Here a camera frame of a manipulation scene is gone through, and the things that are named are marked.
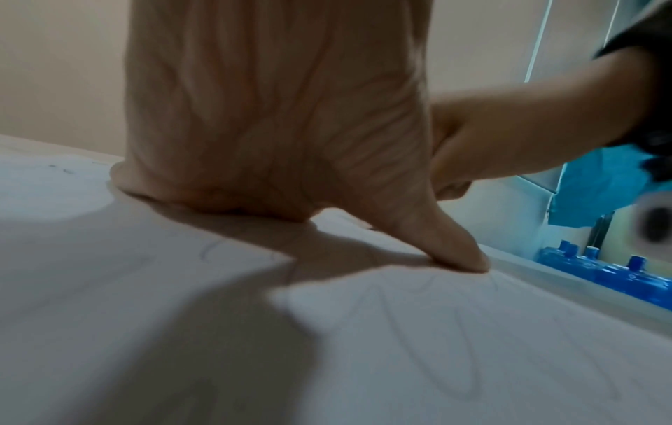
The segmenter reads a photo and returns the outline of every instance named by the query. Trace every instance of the palm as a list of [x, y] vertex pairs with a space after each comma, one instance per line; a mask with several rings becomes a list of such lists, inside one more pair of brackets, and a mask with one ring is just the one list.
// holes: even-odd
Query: palm
[[306, 220], [341, 207], [438, 260], [484, 268], [429, 181], [427, 0], [136, 0], [131, 193]]

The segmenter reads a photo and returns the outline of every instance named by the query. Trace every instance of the turquoise fabric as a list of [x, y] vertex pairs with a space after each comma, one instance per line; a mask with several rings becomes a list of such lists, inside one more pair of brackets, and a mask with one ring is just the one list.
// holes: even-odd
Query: turquoise fabric
[[551, 201], [548, 223], [592, 227], [598, 218], [632, 205], [644, 192], [672, 190], [672, 183], [650, 183], [641, 169], [641, 163], [651, 157], [626, 145], [593, 151], [568, 163]]

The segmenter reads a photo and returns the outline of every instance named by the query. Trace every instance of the table surface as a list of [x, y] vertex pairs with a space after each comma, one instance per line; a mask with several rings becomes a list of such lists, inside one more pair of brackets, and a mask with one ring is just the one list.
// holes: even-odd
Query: table surface
[[487, 247], [452, 272], [339, 210], [148, 204], [117, 159], [0, 137], [3, 425], [672, 423], [666, 310]]

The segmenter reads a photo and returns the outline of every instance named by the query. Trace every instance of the dark clothing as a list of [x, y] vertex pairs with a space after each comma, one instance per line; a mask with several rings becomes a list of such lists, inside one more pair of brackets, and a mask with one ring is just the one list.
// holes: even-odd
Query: dark clothing
[[652, 53], [660, 65], [660, 89], [652, 114], [616, 144], [634, 143], [653, 155], [672, 156], [672, 0], [616, 36], [599, 53], [627, 47]]

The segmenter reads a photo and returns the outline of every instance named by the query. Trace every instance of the hand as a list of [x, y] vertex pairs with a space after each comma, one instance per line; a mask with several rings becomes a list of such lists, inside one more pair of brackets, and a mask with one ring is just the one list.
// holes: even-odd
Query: hand
[[431, 188], [430, 14], [431, 0], [135, 0], [113, 182], [213, 213], [340, 207], [487, 270]]
[[649, 113], [657, 66], [624, 49], [565, 76], [433, 102], [432, 182], [440, 199], [468, 182], [541, 172], [617, 141]]

